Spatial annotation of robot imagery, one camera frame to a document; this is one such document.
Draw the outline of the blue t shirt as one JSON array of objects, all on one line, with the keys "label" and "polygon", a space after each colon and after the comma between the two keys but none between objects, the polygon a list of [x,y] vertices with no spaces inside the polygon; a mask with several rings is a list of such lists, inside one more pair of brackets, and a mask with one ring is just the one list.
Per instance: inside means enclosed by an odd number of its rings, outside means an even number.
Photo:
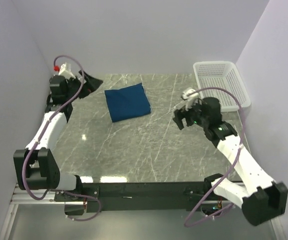
[{"label": "blue t shirt", "polygon": [[104,94],[113,123],[151,113],[151,105],[142,83],[116,90],[105,90]]}]

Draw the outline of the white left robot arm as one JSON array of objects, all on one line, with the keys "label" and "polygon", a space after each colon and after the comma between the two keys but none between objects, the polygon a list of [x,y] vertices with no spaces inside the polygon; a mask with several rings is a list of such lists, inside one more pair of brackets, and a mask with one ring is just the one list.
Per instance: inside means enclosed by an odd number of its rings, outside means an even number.
[{"label": "white left robot arm", "polygon": [[50,94],[46,100],[42,124],[33,140],[24,149],[18,149],[13,154],[17,182],[21,190],[64,190],[72,201],[83,197],[84,189],[80,186],[80,178],[61,173],[52,154],[73,111],[69,99],[74,95],[83,99],[103,83],[86,73],[80,75],[80,78],[66,78],[60,74],[50,78]]}]

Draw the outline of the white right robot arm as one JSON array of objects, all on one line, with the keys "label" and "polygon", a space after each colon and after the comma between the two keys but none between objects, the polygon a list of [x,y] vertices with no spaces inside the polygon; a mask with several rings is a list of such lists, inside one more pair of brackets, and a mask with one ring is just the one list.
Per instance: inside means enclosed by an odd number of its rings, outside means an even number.
[{"label": "white right robot arm", "polygon": [[241,142],[234,127],[222,119],[221,105],[217,98],[198,96],[184,98],[185,104],[174,111],[174,122],[180,130],[185,120],[187,126],[200,126],[206,138],[231,163],[243,185],[227,179],[227,175],[212,175],[205,179],[202,200],[213,200],[221,196],[238,206],[253,226],[281,216],[285,213],[288,188],[276,182],[256,162]]}]

